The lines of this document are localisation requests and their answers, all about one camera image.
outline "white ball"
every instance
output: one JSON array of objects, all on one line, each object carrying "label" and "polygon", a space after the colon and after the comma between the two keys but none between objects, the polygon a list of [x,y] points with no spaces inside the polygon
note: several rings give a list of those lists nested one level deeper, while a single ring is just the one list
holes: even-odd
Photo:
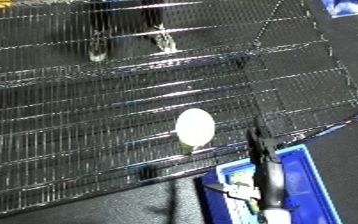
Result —
[{"label": "white ball", "polygon": [[208,112],[193,108],[179,116],[175,129],[182,143],[202,147],[214,137],[215,121]]}]

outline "shoe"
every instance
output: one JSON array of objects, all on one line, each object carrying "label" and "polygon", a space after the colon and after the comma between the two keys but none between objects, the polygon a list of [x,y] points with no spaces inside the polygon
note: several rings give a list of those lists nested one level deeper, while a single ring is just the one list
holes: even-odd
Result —
[{"label": "shoe", "polygon": [[104,31],[93,31],[93,37],[89,44],[89,60],[101,62],[107,59],[107,40]]},{"label": "shoe", "polygon": [[163,25],[154,26],[149,31],[153,32],[153,34],[147,35],[147,38],[160,48],[161,51],[165,53],[174,53],[177,51],[174,39],[165,31]]}]

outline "wire rack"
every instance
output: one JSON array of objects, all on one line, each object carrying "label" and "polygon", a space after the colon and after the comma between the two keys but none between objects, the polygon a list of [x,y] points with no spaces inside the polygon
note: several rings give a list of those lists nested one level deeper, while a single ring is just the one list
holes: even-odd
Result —
[{"label": "wire rack", "polygon": [[[100,63],[87,59],[94,4],[113,30]],[[158,6],[176,53],[143,38],[137,1],[0,9],[0,216],[244,158],[255,116],[288,136],[358,113],[358,89],[303,1]],[[216,137],[184,155],[175,119],[193,107],[213,115]]]}]

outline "blue container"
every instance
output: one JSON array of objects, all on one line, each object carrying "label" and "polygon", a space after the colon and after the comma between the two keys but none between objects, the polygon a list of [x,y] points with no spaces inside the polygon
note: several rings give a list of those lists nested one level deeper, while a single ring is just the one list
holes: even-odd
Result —
[{"label": "blue container", "polygon": [[[286,175],[288,197],[286,207],[299,206],[291,213],[293,224],[341,224],[316,166],[305,145],[297,145],[277,152]],[[203,184],[226,182],[239,172],[254,172],[249,159],[217,166],[202,177]],[[220,192],[204,188],[208,206],[215,224],[258,224],[245,201],[227,197]]]},{"label": "blue container", "polygon": [[358,0],[321,0],[331,17],[358,15]]}]

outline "metal wire grid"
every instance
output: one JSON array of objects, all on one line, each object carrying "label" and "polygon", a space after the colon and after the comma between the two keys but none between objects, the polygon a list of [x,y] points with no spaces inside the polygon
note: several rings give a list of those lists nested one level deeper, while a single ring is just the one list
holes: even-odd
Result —
[{"label": "metal wire grid", "polygon": [[[102,3],[119,10],[97,64],[86,59],[89,3],[0,10],[0,215],[244,158],[255,116],[285,136],[358,113],[358,90],[304,3],[278,3],[167,1],[174,54],[139,34],[138,3]],[[192,107],[217,134],[188,156],[173,129]]]}]

